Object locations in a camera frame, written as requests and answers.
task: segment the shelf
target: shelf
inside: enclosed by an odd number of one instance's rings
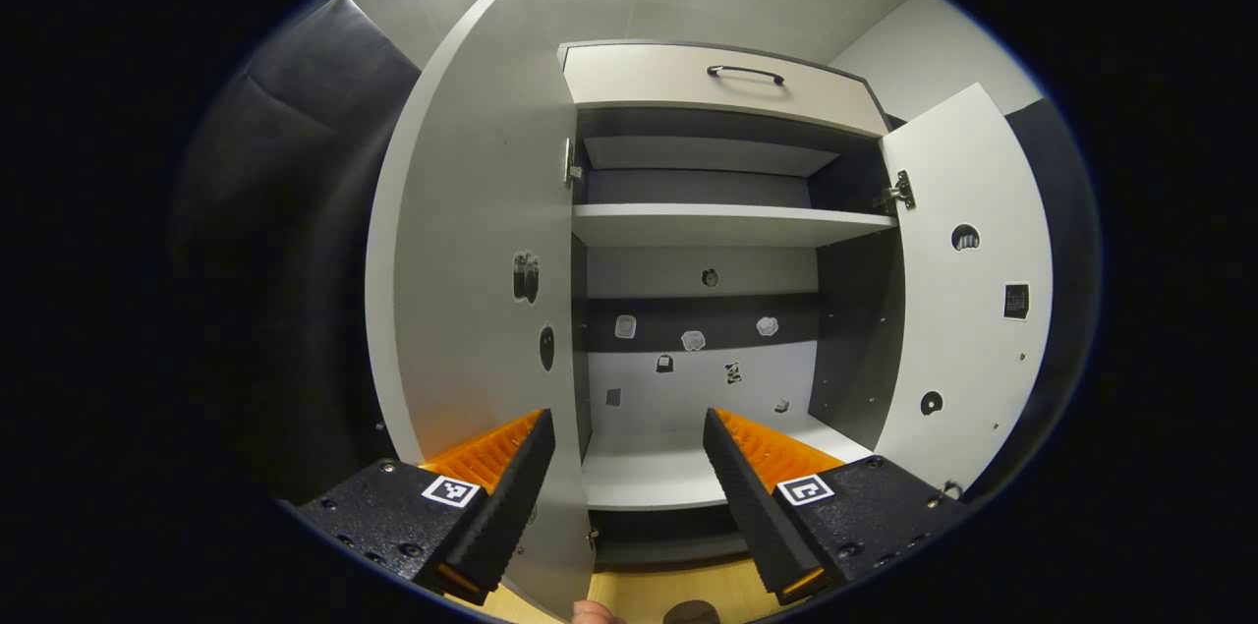
[[[871,454],[810,415],[761,423],[844,462]],[[593,510],[663,511],[725,503],[703,450],[702,430],[654,435],[601,435],[595,430],[581,471]]]
[[[579,204],[572,233],[586,247],[818,248],[896,225],[872,213],[741,204]]]

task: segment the drawer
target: drawer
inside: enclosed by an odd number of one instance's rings
[[[737,65],[781,77],[723,69]],[[570,45],[564,74],[577,108],[701,108],[772,114],[868,137],[887,125],[866,83],[832,69],[679,43]]]

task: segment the cabinet door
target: cabinet door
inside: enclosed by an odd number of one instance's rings
[[[905,338],[876,450],[964,489],[1009,437],[1039,370],[1053,301],[1044,208],[979,83],[881,145],[888,176],[908,172],[915,206],[897,203]]]
[[[478,0],[406,101],[371,210],[367,345],[405,462],[552,410],[555,454],[504,584],[567,619],[594,565],[572,398],[572,198],[562,175],[576,106],[531,1]],[[525,253],[537,262],[536,293],[515,279]]]

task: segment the cabinet hinge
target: cabinet hinge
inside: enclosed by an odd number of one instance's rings
[[[917,206],[917,203],[913,201],[913,185],[910,184],[908,172],[906,170],[896,172],[896,185],[887,186],[887,189],[878,195],[878,199],[874,200],[874,206],[881,206],[886,211],[896,213],[897,200],[905,203],[905,209]]]

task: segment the white cabinet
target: white cabinet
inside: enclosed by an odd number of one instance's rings
[[[566,615],[593,569],[591,508],[722,503],[707,406],[972,483],[1025,404],[1052,298],[1035,181],[986,92],[888,135],[860,78],[694,43],[579,43],[556,60],[535,16],[479,0],[429,60],[380,174],[365,287],[403,459],[554,413],[507,586]],[[878,209],[899,172],[912,206]],[[844,267],[823,278],[818,258],[868,239],[902,257],[872,282],[903,288],[903,312],[879,328],[899,352],[886,399],[853,404],[876,423],[858,440],[819,419],[877,372],[843,382],[823,361],[867,328],[834,304]],[[521,253],[540,263],[535,298],[513,293]]]

